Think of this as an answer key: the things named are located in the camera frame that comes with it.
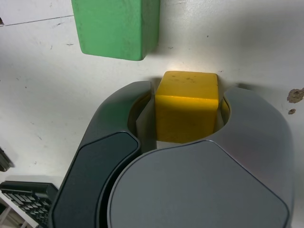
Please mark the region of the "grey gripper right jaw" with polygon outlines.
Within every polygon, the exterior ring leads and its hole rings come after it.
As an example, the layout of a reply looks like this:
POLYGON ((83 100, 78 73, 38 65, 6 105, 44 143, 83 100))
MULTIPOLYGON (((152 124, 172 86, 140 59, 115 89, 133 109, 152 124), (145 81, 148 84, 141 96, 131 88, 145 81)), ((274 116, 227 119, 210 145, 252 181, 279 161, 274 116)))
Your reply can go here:
POLYGON ((116 180, 110 228, 288 228, 294 206, 290 128, 253 91, 224 93, 214 134, 154 150, 116 180))

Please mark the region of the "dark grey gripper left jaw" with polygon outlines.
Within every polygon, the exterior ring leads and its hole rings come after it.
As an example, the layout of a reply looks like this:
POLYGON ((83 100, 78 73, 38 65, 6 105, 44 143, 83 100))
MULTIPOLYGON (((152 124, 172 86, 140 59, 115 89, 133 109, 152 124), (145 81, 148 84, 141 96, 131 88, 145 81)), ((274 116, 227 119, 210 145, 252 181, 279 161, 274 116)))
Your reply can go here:
POLYGON ((51 228, 105 228, 112 187, 123 169, 156 149, 154 88, 133 82, 93 115, 53 203, 51 228))

